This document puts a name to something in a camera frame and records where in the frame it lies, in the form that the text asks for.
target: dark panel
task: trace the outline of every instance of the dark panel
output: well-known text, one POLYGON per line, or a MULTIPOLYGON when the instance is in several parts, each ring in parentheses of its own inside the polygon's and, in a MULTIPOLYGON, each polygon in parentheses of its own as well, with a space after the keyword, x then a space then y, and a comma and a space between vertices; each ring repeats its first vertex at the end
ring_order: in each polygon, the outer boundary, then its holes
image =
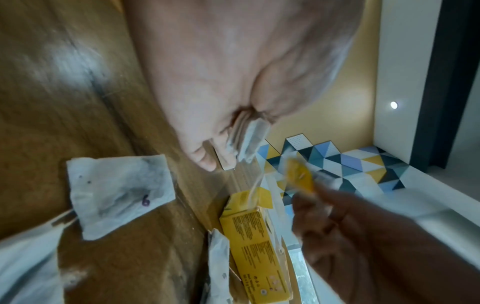
POLYGON ((480 60, 480 2, 443 0, 410 165, 445 168, 480 60))

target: wooden table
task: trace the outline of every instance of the wooden table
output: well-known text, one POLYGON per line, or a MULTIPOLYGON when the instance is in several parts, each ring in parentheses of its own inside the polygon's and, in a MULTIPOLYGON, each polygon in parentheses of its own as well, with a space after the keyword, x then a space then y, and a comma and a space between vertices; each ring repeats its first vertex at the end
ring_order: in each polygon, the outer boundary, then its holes
MULTIPOLYGON (((155 154, 168 159, 176 201, 97 241, 68 228, 60 268, 87 277, 66 303, 198 303, 207 229, 260 172, 207 173, 183 155, 110 2, 0 2, 0 239, 72 207, 67 160, 155 154)), ((243 301, 241 283, 230 288, 243 301)))

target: yellow wall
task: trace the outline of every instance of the yellow wall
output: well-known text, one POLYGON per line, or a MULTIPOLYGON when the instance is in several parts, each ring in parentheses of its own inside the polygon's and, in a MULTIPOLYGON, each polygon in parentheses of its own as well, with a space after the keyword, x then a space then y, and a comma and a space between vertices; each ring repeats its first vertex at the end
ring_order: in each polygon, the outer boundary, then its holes
POLYGON ((381 0, 366 0, 350 54, 329 90, 274 125, 267 140, 277 150, 286 137, 299 133, 313 144, 331 140, 341 152, 373 144, 381 5, 381 0))

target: white tea bag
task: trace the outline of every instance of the white tea bag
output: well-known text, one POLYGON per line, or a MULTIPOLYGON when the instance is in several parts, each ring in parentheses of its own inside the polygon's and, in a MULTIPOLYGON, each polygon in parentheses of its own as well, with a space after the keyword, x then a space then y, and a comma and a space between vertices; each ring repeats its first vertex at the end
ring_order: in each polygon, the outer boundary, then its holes
POLYGON ((227 151, 236 155, 239 162, 251 163, 271 126, 262 113, 241 111, 228 136, 227 151))
POLYGON ((51 222, 0 243, 0 303, 63 304, 57 246, 65 225, 51 222))
POLYGON ((208 274, 210 284, 204 289, 201 304, 233 304, 230 295, 230 241, 217 229, 208 236, 208 274))
POLYGON ((67 169, 70 199, 85 240, 101 238, 175 199, 164 155, 75 158, 67 169))

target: yellow box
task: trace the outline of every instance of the yellow box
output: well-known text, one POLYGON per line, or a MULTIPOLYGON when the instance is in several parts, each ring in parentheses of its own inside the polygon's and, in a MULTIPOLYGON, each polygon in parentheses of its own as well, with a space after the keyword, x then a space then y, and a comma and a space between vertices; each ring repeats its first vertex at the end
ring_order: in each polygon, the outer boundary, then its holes
POLYGON ((248 206, 250 191, 233 194, 220 217, 224 235, 230 240, 248 298, 252 304, 268 304, 292 299, 286 252, 276 237, 266 208, 272 196, 256 188, 248 206))

